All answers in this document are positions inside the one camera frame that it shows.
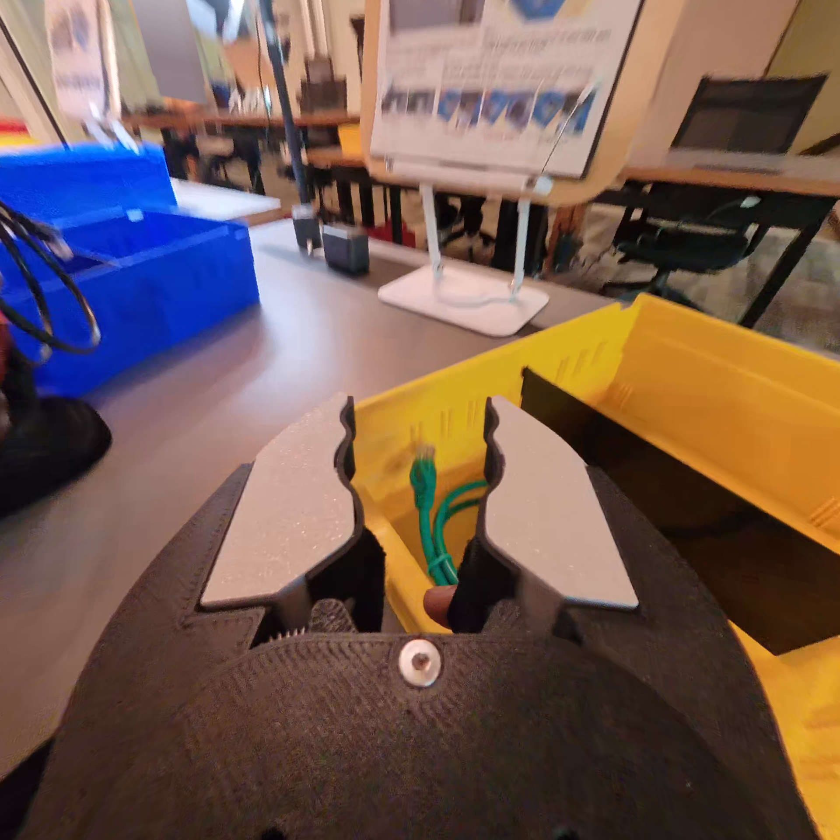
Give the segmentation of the black bin divider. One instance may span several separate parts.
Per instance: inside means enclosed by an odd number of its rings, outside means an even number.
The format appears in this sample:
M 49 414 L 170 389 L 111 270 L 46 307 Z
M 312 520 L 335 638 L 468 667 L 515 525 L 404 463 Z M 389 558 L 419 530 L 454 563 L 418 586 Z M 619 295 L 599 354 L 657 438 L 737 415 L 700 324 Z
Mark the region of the black bin divider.
M 529 367 L 521 409 L 605 473 L 774 655 L 839 635 L 838 554 L 608 418 Z

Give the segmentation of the tan printed poster board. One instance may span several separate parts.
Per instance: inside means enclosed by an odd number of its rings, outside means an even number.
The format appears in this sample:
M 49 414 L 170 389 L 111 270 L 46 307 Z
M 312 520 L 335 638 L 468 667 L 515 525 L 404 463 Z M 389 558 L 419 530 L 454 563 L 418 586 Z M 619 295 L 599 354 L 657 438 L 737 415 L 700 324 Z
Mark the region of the tan printed poster board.
M 612 185 L 684 2 L 366 2 L 361 143 L 385 182 L 583 204 Z

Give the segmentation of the black office chair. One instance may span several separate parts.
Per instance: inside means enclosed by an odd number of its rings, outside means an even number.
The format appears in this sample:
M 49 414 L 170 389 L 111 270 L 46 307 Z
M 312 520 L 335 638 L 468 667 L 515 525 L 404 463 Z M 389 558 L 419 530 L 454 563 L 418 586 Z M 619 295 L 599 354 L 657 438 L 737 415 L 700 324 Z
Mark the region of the black office chair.
M 729 211 L 742 217 L 762 202 L 762 197 L 748 194 L 741 200 L 724 203 L 703 218 L 683 217 L 678 220 L 648 220 L 648 211 L 632 219 L 628 208 L 616 228 L 612 249 L 620 256 L 619 263 L 638 263 L 655 268 L 651 280 L 623 284 L 609 281 L 602 291 L 619 291 L 619 299 L 634 301 L 641 294 L 648 294 L 698 312 L 702 307 L 689 299 L 684 292 L 668 284 L 677 271 L 694 275 L 716 275 L 744 261 L 769 231 L 768 225 L 757 224 L 748 238 L 752 221 L 745 224 L 725 223 L 721 217 Z

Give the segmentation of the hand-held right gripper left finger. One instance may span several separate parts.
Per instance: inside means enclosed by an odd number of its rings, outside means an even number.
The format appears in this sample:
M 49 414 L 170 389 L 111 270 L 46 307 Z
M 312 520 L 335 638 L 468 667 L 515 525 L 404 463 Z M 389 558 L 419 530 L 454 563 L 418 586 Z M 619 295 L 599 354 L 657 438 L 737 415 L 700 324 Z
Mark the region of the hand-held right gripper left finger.
M 353 398 L 337 392 L 258 452 L 206 579 L 204 611 L 312 610 L 310 583 L 361 534 L 353 421 Z

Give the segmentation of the grey desk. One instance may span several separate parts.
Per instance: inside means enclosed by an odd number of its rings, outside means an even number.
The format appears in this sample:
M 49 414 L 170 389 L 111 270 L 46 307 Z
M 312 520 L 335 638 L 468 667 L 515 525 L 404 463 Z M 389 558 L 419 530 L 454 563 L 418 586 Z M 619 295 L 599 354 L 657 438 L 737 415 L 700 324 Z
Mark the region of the grey desk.
M 91 394 L 106 458 L 1 524 L 1 774 L 51 737 L 92 648 L 180 527 L 279 431 L 336 392 L 356 402 L 603 306 L 549 305 L 492 339 L 391 308 L 378 288 L 427 261 L 374 242 L 371 272 L 333 274 L 290 220 L 250 229 L 260 306 Z

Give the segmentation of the yellow plastic bin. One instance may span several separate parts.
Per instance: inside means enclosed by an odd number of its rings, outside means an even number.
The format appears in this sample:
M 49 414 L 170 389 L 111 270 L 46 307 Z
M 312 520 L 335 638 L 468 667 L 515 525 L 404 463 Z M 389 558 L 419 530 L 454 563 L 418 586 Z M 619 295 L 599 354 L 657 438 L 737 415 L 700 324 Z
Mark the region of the yellow plastic bin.
M 485 404 L 520 405 L 530 368 L 838 554 L 838 361 L 652 298 L 613 304 L 372 396 L 355 410 L 356 482 L 385 541 L 405 629 L 436 631 L 408 482 L 436 449 L 442 497 L 484 465 Z M 815 826 L 838 838 L 838 636 L 772 654 L 731 619 Z

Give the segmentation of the black laptop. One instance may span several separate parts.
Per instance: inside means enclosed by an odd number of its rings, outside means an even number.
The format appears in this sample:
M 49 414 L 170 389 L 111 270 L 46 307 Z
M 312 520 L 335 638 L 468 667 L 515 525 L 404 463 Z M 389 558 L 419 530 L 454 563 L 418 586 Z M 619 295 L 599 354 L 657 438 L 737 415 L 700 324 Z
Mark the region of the black laptop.
M 827 81 L 704 76 L 662 160 L 674 170 L 838 175 L 838 130 L 822 140 L 799 134 Z

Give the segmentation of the dark grey box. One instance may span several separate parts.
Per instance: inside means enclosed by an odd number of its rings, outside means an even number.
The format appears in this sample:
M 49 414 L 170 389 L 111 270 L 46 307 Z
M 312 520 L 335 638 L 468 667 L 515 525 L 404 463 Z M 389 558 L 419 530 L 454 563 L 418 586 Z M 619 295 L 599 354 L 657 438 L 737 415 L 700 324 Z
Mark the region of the dark grey box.
M 322 251 L 327 266 L 358 277 L 370 272 L 369 237 L 363 227 L 327 224 L 322 227 Z

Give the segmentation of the black light stand pole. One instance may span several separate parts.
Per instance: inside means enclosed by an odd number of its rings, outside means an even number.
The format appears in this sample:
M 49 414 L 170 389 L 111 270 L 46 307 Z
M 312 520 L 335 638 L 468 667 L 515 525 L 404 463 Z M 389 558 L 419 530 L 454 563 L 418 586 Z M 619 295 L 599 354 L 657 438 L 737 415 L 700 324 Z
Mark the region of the black light stand pole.
M 257 4 L 260 21 L 266 37 L 269 62 L 271 64 L 278 92 L 280 114 L 282 117 L 283 129 L 286 135 L 290 166 L 295 179 L 299 202 L 301 205 L 310 205 L 311 199 L 308 188 L 307 173 L 301 155 L 300 133 L 291 107 L 291 100 L 285 76 L 287 63 L 277 30 L 273 3 L 271 1 L 258 1 Z

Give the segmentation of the blue plastic bin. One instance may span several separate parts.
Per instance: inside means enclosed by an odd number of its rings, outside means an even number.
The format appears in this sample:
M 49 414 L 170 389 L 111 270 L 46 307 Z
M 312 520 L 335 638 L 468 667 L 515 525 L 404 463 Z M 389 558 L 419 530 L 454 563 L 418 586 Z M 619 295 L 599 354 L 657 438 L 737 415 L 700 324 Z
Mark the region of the blue plastic bin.
M 101 332 L 90 354 L 54 351 L 35 367 L 46 395 L 84 396 L 259 303 L 249 229 L 173 207 L 107 207 L 55 218 L 62 266 Z
M 161 147 L 96 143 L 2 150 L 2 203 L 39 222 L 121 209 L 168 209 L 177 198 Z

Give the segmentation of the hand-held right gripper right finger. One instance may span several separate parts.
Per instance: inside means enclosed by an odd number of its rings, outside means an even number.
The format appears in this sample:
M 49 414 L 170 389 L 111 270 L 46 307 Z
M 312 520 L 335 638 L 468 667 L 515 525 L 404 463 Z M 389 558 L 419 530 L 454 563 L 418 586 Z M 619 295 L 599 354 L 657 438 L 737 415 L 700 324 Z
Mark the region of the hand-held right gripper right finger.
M 494 395 L 485 413 L 487 492 L 478 536 L 528 613 L 639 600 L 587 464 L 561 436 Z

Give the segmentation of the black padded wrist rest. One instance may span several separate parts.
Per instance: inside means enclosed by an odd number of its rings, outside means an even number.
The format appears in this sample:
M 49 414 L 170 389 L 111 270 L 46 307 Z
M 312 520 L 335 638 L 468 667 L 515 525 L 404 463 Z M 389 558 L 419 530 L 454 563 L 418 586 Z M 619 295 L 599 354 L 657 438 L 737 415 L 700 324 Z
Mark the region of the black padded wrist rest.
M 1 446 L 1 517 L 46 499 L 86 475 L 112 446 L 112 432 L 88 403 L 70 397 L 37 400 L 11 426 Z

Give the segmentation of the wooden table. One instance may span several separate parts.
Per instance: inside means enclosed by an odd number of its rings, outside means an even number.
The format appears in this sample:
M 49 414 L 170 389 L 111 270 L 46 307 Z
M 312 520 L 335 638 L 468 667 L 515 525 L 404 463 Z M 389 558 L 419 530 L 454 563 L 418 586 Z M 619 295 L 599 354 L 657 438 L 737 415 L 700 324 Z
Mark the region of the wooden table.
M 748 238 L 755 232 L 757 224 L 768 225 L 769 231 L 782 228 L 796 232 L 738 321 L 738 325 L 745 329 L 753 329 L 767 312 L 827 222 L 839 198 L 839 175 L 831 173 L 685 171 L 661 165 L 630 167 L 623 173 L 623 178 L 620 187 L 603 192 L 594 203 L 622 207 L 624 213 L 631 208 L 632 219 L 638 219 L 643 211 L 648 211 L 651 222 L 662 219 L 676 221 L 683 217 L 703 218 L 724 203 L 754 194 L 762 197 L 758 207 L 742 217 L 729 211 L 721 217 L 721 221 L 735 225 L 752 221 Z

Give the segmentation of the black pole clamp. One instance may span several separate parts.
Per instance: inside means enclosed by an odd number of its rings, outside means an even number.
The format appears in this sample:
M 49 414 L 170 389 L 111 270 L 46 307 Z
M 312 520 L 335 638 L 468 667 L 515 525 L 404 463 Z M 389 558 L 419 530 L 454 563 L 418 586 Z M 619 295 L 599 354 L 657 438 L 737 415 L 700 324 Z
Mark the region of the black pole clamp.
M 322 223 L 319 212 L 310 203 L 294 205 L 290 212 L 298 248 L 308 256 L 313 256 L 322 248 Z

